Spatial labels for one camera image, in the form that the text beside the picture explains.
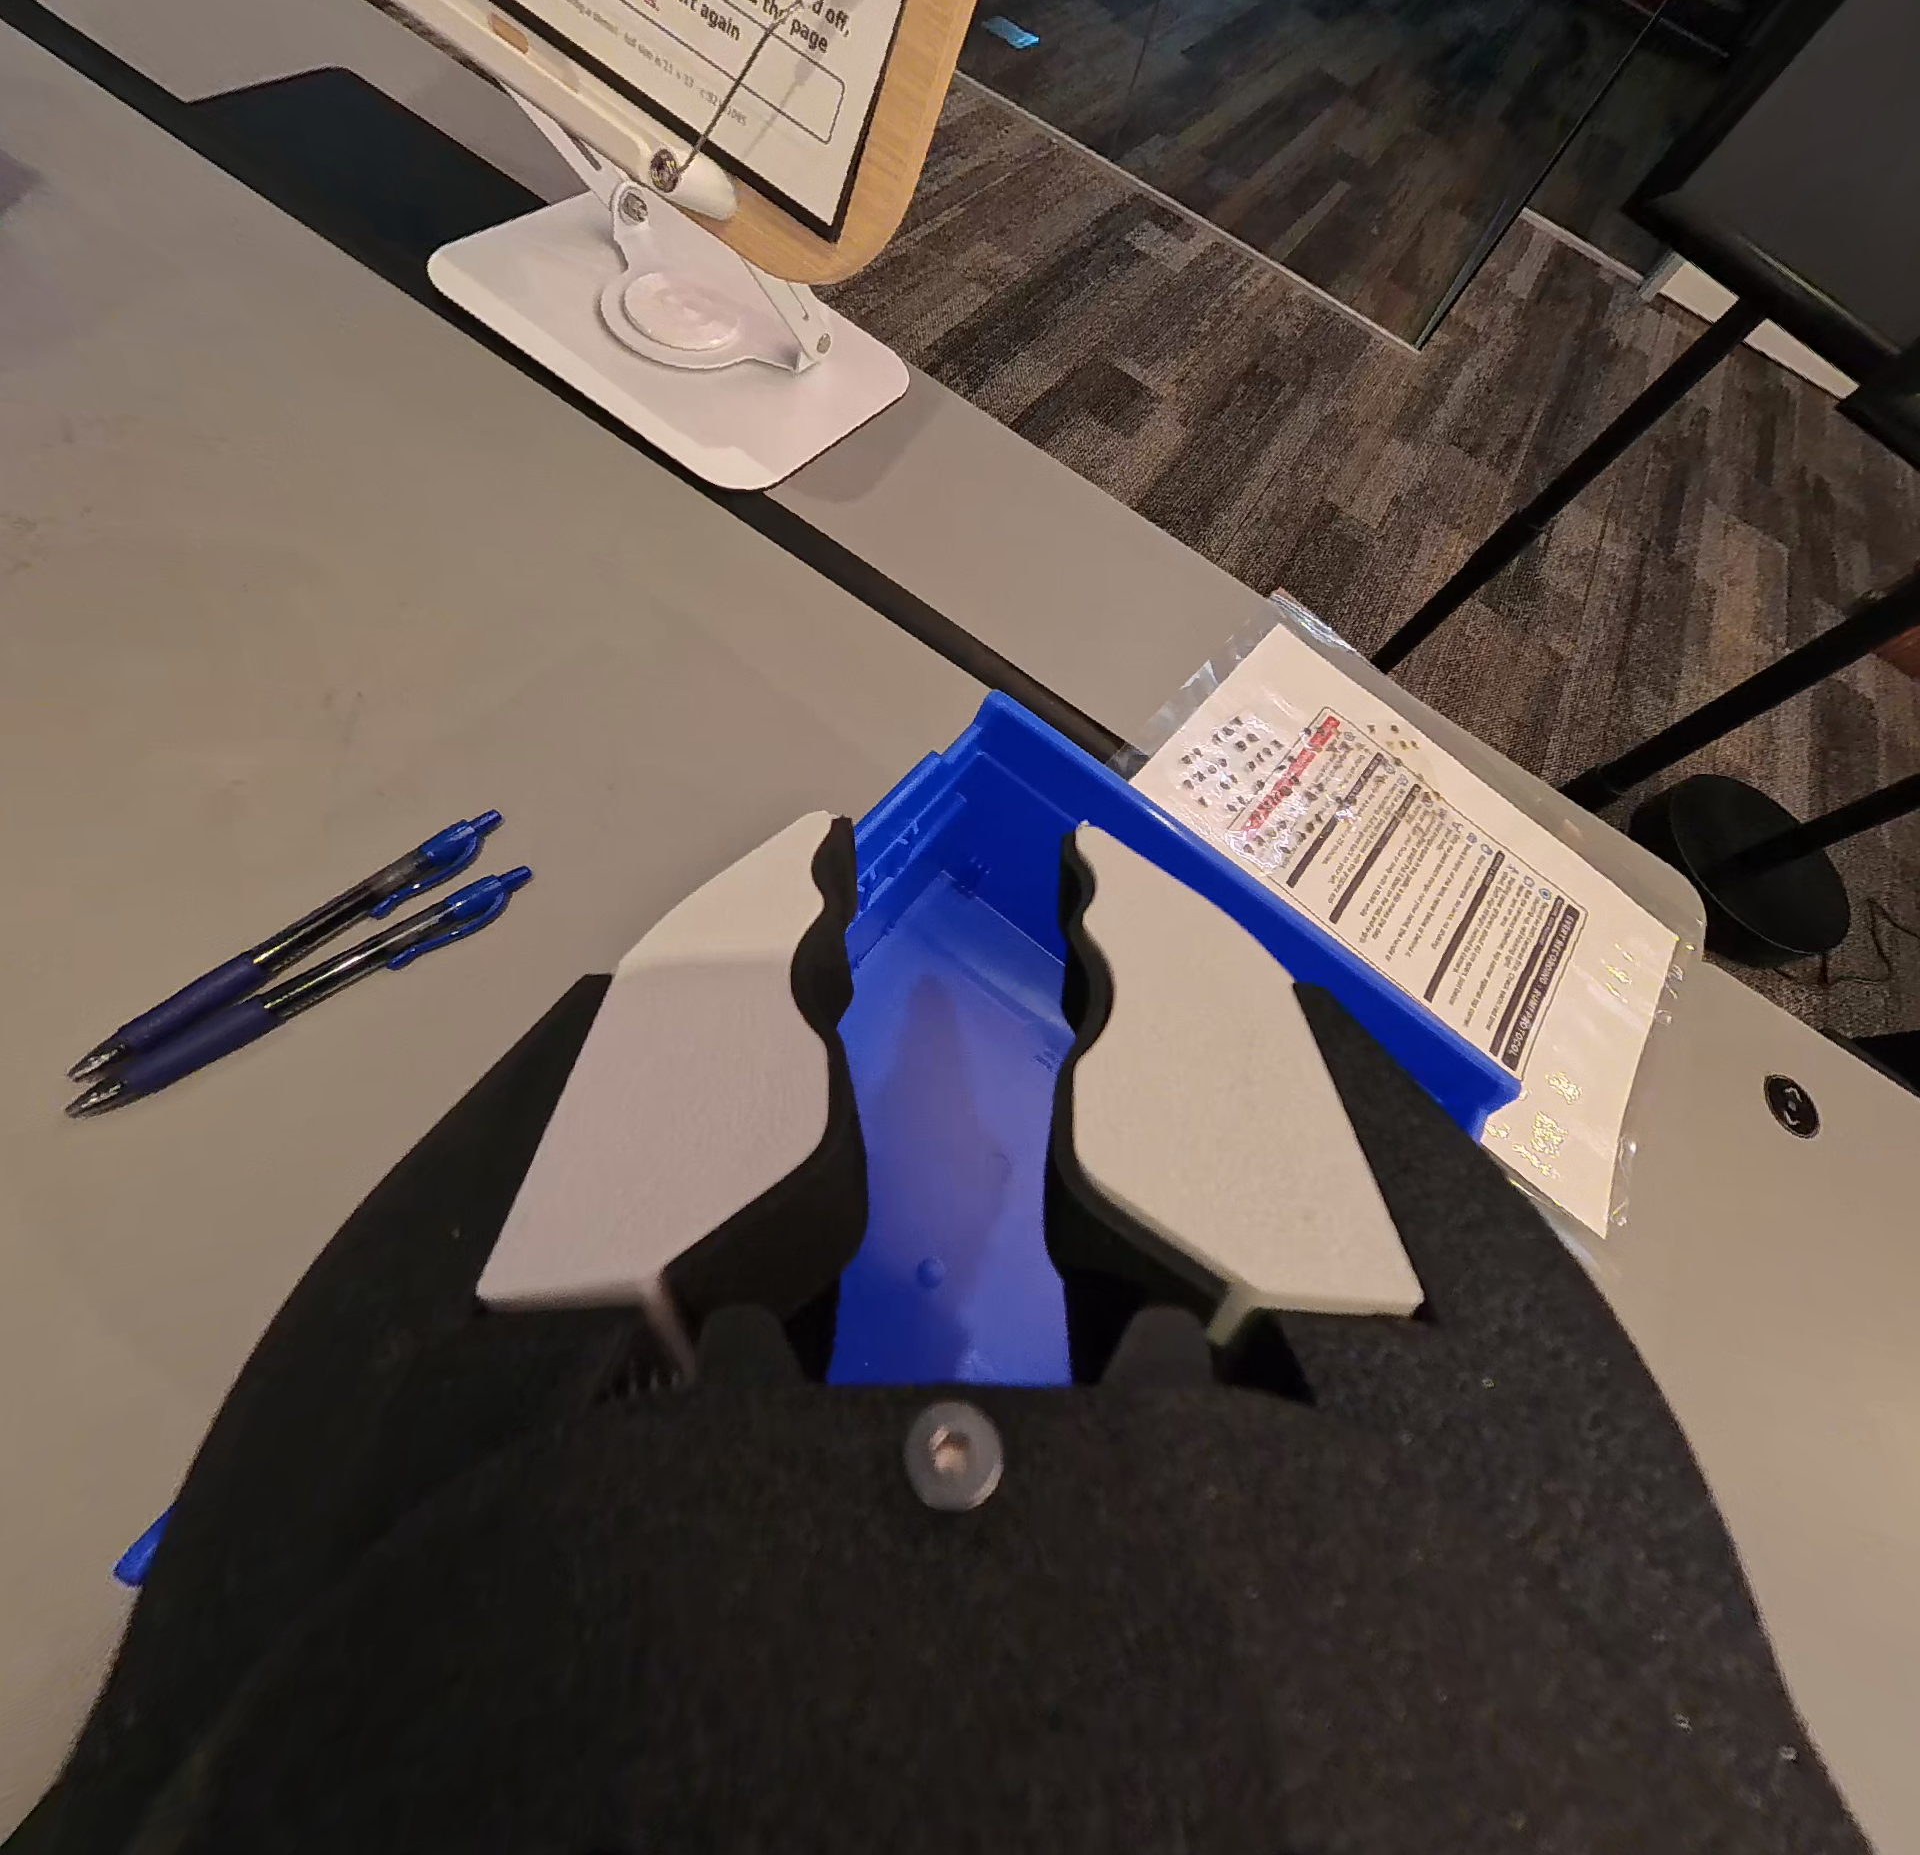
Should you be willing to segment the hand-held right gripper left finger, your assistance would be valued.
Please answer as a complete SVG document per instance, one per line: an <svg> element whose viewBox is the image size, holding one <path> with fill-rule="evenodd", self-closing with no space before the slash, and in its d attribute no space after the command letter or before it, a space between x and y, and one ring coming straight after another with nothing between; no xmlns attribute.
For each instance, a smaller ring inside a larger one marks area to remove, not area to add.
<svg viewBox="0 0 1920 1855"><path fill-rule="evenodd" d="M836 1308L869 1223L842 1035L856 899L852 819L808 811L618 962L480 1275L487 1308Z"/></svg>

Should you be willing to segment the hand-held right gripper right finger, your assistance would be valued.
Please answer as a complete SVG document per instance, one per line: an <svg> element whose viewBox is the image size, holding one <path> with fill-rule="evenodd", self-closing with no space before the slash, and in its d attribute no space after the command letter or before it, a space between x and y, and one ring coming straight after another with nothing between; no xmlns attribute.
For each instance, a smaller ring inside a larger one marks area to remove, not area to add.
<svg viewBox="0 0 1920 1855"><path fill-rule="evenodd" d="M1075 1346L1172 1306L1210 1346L1261 1318L1408 1318L1426 1293L1267 946L1111 831L1065 835L1069 1053L1050 1110L1050 1261Z"/></svg>

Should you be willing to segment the blue plastic bin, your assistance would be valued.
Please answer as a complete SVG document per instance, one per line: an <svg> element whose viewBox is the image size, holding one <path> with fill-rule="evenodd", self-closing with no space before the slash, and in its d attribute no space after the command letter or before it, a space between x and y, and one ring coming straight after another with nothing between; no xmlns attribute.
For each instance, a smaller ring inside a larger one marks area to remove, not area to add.
<svg viewBox="0 0 1920 1855"><path fill-rule="evenodd" d="M842 1035L869 1223L830 1314L796 1314L836 1384L1061 1386L1069 1300L1044 1253L1054 1087L1069 1053L1065 835L1095 823L1242 922L1303 1003L1380 1190L1513 1186L1477 1144L1495 1071L1317 924L1255 891L1026 707L990 693L856 821ZM476 1287L610 986L579 982L327 1243L246 1364L171 1510L115 1568L264 1601L347 1542L349 1500L406 1435L454 1467L535 1417L563 1368L660 1358L636 1306L485 1318Z"/></svg>

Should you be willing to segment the blue retractable pen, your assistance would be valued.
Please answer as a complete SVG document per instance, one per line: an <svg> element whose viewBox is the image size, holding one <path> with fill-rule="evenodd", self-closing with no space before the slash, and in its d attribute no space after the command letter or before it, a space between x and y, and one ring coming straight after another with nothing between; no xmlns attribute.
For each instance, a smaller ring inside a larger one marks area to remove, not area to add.
<svg viewBox="0 0 1920 1855"><path fill-rule="evenodd" d="M501 811L482 811L426 837L414 851L375 869L373 875L331 897L313 912L228 958L161 1003L115 1027L68 1069L68 1077L82 1081L90 1075L101 1075L133 1053L157 1047L216 1007L250 998L270 978L301 964L321 944L361 922L383 920L416 901L424 891L448 883L478 857L485 837L501 821Z"/></svg>
<svg viewBox="0 0 1920 1855"><path fill-rule="evenodd" d="M474 936L503 916L513 895L533 881L529 865L485 875L416 918L379 930L361 944L292 980L256 990L173 1029L143 1051L117 1055L68 1106L70 1120L90 1120L151 1098L292 1023L297 1015L381 972L402 972L422 956Z"/></svg>

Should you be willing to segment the printed sheet in plastic sleeve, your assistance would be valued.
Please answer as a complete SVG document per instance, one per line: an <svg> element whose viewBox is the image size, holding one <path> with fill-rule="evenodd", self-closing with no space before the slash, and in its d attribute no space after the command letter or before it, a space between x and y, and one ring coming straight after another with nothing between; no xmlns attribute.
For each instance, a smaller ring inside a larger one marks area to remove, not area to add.
<svg viewBox="0 0 1920 1855"><path fill-rule="evenodd" d="M1679 873L1289 600L1133 742L1149 800L1495 1071L1481 1144L1564 1233L1618 1239L1651 1051L1705 946Z"/></svg>

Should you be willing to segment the black floor stand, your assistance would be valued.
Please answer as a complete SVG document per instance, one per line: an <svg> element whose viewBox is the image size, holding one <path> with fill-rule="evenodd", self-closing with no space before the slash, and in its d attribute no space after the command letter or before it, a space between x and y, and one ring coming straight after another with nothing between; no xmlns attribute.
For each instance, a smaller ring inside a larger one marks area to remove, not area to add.
<svg viewBox="0 0 1920 1855"><path fill-rule="evenodd" d="M1374 653L1374 665L1394 669L1414 655L1475 594L1535 546L1574 499L1734 354L1764 320L1764 301L1736 297L1568 467L1501 520L1461 568L1386 637ZM1812 691L1843 667L1909 635L1917 621L1919 574L1909 572L1804 647L1614 760L1572 778L1562 794L1590 811L1608 809L1626 790L1643 786L1719 738ZM1796 960L1829 956L1851 930L1851 897L1833 861L1833 847L1917 811L1917 804L1919 778L1909 774L1835 811L1796 817L1740 780L1695 774L1641 804L1628 833L1675 867L1699 893L1709 952L1748 968L1782 968Z"/></svg>

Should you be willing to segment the white stand base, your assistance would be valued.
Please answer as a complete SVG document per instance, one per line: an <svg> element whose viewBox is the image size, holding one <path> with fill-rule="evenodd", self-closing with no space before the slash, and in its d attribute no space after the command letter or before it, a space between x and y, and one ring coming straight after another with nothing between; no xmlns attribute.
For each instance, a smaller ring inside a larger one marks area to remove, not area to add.
<svg viewBox="0 0 1920 1855"><path fill-rule="evenodd" d="M586 190L438 247L428 277L699 479L763 493L899 404L909 368L525 99Z"/></svg>

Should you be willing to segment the instruction sheet on wooden stand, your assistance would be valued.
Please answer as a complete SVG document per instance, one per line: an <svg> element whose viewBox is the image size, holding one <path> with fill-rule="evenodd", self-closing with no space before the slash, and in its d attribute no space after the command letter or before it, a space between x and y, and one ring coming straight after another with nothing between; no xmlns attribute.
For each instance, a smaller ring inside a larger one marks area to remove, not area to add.
<svg viewBox="0 0 1920 1855"><path fill-rule="evenodd" d="M852 160L838 235L808 229L796 210L737 180L729 219L707 235L776 279L846 283L899 231L915 198L931 138L978 0L899 0L875 103Z"/></svg>

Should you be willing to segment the black framed display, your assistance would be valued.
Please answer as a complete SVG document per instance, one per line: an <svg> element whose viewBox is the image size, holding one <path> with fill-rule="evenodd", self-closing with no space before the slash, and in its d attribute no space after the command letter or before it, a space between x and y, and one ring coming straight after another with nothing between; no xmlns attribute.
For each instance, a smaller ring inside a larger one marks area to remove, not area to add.
<svg viewBox="0 0 1920 1855"><path fill-rule="evenodd" d="M1776 0L1624 206L1857 386L1917 348L1919 0Z"/></svg>

